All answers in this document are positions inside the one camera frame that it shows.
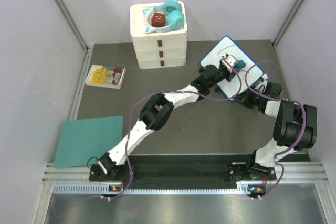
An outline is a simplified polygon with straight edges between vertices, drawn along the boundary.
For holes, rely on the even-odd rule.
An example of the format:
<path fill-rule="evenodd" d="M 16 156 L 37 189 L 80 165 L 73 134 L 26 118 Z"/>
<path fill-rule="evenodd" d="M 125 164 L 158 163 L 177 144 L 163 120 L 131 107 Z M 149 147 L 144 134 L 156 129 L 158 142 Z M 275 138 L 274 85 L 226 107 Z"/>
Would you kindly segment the blue heart-shaped eraser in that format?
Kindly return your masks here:
<path fill-rule="evenodd" d="M 235 69 L 242 69 L 245 67 L 245 62 L 243 60 L 239 60 L 236 65 L 235 65 Z"/>

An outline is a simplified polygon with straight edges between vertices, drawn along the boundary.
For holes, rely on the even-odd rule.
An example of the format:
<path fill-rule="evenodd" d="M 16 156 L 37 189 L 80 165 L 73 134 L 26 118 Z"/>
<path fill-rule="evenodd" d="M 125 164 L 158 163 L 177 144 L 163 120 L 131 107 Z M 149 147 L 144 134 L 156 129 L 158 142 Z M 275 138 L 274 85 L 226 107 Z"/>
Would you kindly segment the blue-framed whiteboard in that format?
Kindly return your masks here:
<path fill-rule="evenodd" d="M 245 67 L 242 69 L 235 69 L 236 76 L 231 82 L 226 80 L 220 81 L 217 85 L 219 89 L 228 98 L 236 94 L 241 94 L 251 85 L 260 80 L 265 73 L 260 67 L 255 66 L 255 62 L 247 55 L 230 37 L 223 37 L 216 46 L 200 61 L 202 67 L 207 65 L 215 65 L 218 69 L 221 63 L 222 55 L 229 54 L 236 57 L 236 59 L 243 60 Z"/>

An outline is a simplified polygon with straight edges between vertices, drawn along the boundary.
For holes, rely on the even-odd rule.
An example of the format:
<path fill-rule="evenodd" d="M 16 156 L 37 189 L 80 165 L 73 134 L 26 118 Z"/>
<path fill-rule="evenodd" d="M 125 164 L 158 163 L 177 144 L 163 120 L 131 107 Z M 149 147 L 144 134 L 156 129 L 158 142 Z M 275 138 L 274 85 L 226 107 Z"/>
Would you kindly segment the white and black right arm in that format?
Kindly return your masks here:
<path fill-rule="evenodd" d="M 244 107 L 257 107 L 262 114 L 276 119 L 272 139 L 247 156 L 246 163 L 232 164 L 228 169 L 232 180 L 275 179 L 276 161 L 286 155 L 310 149 L 317 138 L 317 108 L 279 100 L 282 87 L 274 82 L 261 82 L 240 94 L 235 101 Z"/>

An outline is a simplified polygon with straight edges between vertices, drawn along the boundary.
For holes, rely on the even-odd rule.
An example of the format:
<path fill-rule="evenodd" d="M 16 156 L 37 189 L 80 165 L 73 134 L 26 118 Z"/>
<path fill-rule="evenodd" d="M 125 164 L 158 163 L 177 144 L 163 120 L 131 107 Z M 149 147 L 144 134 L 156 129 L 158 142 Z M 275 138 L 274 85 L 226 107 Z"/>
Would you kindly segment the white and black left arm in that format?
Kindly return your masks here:
<path fill-rule="evenodd" d="M 129 124 L 127 135 L 112 149 L 105 152 L 90 169 L 90 181 L 109 181 L 120 176 L 119 167 L 130 164 L 128 155 L 150 134 L 160 130 L 174 109 L 195 103 L 210 93 L 210 89 L 223 80 L 239 76 L 239 70 L 228 63 L 219 67 L 201 67 L 199 76 L 189 85 L 171 92 L 156 92 L 149 96 L 134 126 Z"/>

